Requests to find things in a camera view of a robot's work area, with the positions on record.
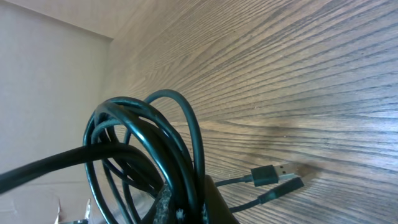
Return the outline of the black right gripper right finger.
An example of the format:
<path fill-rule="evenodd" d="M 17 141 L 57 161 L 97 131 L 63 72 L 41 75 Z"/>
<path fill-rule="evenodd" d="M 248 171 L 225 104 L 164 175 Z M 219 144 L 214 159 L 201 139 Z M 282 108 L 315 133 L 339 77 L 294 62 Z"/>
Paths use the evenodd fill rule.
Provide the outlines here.
<path fill-rule="evenodd" d="M 217 189 L 213 179 L 205 176 L 205 203 L 203 222 L 206 224 L 238 224 L 226 202 Z"/>

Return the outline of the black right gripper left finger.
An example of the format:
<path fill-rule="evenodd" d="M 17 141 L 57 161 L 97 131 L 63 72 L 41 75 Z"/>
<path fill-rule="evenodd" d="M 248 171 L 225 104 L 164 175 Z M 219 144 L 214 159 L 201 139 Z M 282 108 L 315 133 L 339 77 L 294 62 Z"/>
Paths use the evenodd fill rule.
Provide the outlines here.
<path fill-rule="evenodd" d="M 141 220 L 141 224 L 181 224 L 183 223 L 182 215 L 178 215 L 172 191 L 169 185 L 165 184 Z"/>

